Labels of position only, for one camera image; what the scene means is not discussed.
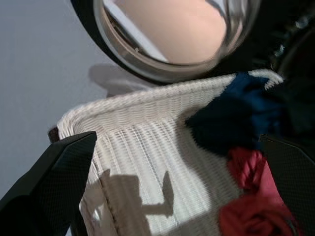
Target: dark blue clothing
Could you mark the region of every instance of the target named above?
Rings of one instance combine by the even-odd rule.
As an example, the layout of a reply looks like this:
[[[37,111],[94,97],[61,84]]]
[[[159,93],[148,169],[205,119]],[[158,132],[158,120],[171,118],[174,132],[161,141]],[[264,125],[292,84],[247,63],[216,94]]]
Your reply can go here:
[[[265,96],[268,80],[239,73],[219,97],[187,119],[197,144],[227,155],[234,146],[260,149],[260,134],[279,133],[282,106]]]

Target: woven texture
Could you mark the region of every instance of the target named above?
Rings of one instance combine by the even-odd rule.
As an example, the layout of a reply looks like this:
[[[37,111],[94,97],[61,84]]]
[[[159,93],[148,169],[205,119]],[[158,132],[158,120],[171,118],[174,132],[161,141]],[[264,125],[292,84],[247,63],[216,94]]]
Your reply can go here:
[[[282,81],[268,70],[251,74],[270,78],[267,86]],[[100,100],[62,118],[60,138],[97,133],[80,204],[90,236],[220,235],[218,210],[241,190],[225,158],[198,148],[184,120],[219,96],[233,78]]]

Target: washing machine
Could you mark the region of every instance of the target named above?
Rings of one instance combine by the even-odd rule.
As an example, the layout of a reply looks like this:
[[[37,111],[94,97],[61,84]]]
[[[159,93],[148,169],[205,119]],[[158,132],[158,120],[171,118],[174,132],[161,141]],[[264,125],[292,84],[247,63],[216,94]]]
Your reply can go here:
[[[277,71],[315,15],[312,0],[71,2],[106,55],[155,84]]]

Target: black object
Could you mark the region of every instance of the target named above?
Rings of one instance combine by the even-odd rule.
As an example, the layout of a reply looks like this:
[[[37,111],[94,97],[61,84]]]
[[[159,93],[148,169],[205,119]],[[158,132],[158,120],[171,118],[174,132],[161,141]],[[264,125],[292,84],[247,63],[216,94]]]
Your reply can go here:
[[[315,146],[261,135],[263,151],[284,203],[305,236],[315,235]]]
[[[87,132],[51,144],[0,201],[1,235],[64,236],[85,190],[96,142]]]

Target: washing machine door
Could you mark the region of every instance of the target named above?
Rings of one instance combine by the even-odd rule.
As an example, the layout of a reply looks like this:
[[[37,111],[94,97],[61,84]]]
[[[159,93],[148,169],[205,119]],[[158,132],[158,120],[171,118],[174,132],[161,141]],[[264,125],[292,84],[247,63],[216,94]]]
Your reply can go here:
[[[97,29],[120,65],[164,83],[199,78],[245,39],[259,0],[93,0]]]

